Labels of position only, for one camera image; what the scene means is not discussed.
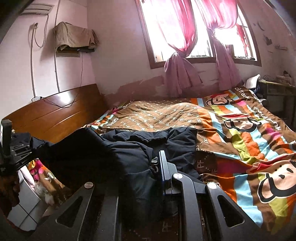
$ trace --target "brown window frame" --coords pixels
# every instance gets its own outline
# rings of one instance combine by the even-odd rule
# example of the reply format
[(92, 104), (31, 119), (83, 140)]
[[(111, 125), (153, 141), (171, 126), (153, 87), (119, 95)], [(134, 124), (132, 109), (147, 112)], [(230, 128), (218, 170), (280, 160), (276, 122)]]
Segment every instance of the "brown window frame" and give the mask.
[[(147, 25), (146, 25), (146, 22), (145, 22), (145, 18), (144, 18), (144, 14), (143, 14), (143, 10), (142, 10), (140, 1), (141, 0), (135, 0), (137, 10), (138, 10), (138, 13), (139, 13), (139, 17), (140, 17), (140, 21), (141, 21), (142, 30), (143, 30), (144, 41), (145, 41), (145, 45), (146, 45), (146, 50), (147, 50), (148, 60), (149, 60), (149, 64), (150, 64), (150, 69), (162, 68), (165, 65), (165, 61), (155, 62), (153, 49), (152, 49), (151, 41), (150, 41), (150, 38), (149, 38)], [(234, 61), (235, 64), (247, 64), (247, 65), (255, 65), (255, 66), (262, 67), (259, 48), (258, 48), (258, 45), (257, 45), (257, 41), (256, 41), (256, 38), (255, 38), (255, 35), (254, 35), (254, 32), (253, 32), (253, 29), (251, 27), (251, 24), (250, 24), (250, 22), (249, 22), (249, 20), (248, 20), (248, 18), (246, 16), (246, 13), (244, 12), (243, 8), (241, 7), (241, 4), (239, 2), (237, 2), (237, 5), (241, 9), (242, 14), (243, 14), (243, 16), (244, 16), (244, 18), (245, 18), (245, 20), (247, 22), (248, 28), (250, 30), (250, 34), (251, 34), (251, 37), (252, 37), (252, 40), (253, 40), (253, 43), (254, 43), (254, 47), (255, 47), (257, 60), (233, 58), (233, 61)], [(211, 44), (213, 57), (187, 58), (187, 60), (190, 63), (198, 64), (198, 63), (215, 63), (216, 62), (216, 53), (215, 53), (215, 49), (214, 49), (214, 43), (213, 43), (213, 39), (212, 39), (212, 37), (210, 35), (209, 35), (209, 39), (210, 39), (210, 44)]]

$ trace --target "air conditioner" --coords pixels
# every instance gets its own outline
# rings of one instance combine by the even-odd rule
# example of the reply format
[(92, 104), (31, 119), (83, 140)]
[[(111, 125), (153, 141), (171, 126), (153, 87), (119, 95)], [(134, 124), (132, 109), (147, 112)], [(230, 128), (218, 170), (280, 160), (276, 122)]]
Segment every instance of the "air conditioner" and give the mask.
[(22, 13), (24, 14), (39, 14), (39, 15), (48, 15), (54, 5), (46, 3), (32, 3), (30, 4)]

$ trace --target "wall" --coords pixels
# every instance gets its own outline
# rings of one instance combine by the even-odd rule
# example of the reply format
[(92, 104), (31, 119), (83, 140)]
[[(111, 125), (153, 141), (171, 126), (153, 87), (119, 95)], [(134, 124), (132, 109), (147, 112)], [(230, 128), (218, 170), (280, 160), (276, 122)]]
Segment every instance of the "wall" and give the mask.
[[(263, 0), (239, 1), (251, 22), (262, 60), (262, 67), (237, 64), (241, 77), (246, 80), (257, 74), (282, 74), (287, 69), (286, 63), (283, 53), (275, 50), (275, 44), (283, 44), (282, 33), (271, 26), (269, 18), (276, 22), (281, 19), (275, 13), (276, 16), (269, 16), (271, 8)], [(258, 27), (258, 21), (266, 26), (264, 32)], [(110, 105), (133, 98), (166, 96), (162, 85), (163, 69), (150, 69), (149, 66), (135, 0), (88, 0), (88, 26), (99, 36), (100, 46), (91, 54), (91, 59), (96, 83)], [(264, 35), (272, 39), (272, 45), (266, 45)], [(204, 83), (211, 86), (209, 91), (218, 91), (216, 65), (195, 64), (195, 67)], [(193, 96), (194, 89), (185, 95)]]
[[(47, 39), (40, 49), (33, 47), (33, 72), (36, 96), (49, 96), (58, 92), (54, 69), (54, 21), (58, 0), (38, 0), (35, 2), (54, 5), (49, 14)], [(65, 21), (87, 28), (87, 9), (85, 6), (62, 0), (57, 22)], [(9, 29), (0, 45), (0, 119), (27, 105), (33, 96), (30, 73), (30, 43), (32, 26), (38, 22), (36, 40), (43, 41), (46, 16), (21, 15)], [(57, 58), (57, 72), (60, 90), (75, 88), (81, 83), (81, 58)], [(82, 85), (95, 83), (90, 55), (83, 55)]]

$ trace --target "headboard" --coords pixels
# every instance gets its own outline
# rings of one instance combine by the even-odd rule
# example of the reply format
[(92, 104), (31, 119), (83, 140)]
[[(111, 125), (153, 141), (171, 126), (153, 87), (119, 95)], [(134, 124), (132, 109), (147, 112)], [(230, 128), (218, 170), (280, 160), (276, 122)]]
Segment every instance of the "headboard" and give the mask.
[(29, 132), (36, 138), (56, 143), (83, 125), (95, 121), (107, 110), (97, 85), (92, 84), (30, 103), (4, 119), (12, 121), (16, 132)]

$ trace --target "colorful blanket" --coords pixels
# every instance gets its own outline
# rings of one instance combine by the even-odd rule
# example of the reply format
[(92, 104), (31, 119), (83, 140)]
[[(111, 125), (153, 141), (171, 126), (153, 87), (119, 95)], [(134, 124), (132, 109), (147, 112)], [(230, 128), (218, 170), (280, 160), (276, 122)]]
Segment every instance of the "colorful blanket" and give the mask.
[(196, 170), (205, 182), (218, 183), (272, 234), (296, 211), (296, 133), (244, 87), (205, 98), (134, 101), (88, 126), (100, 134), (197, 128)]

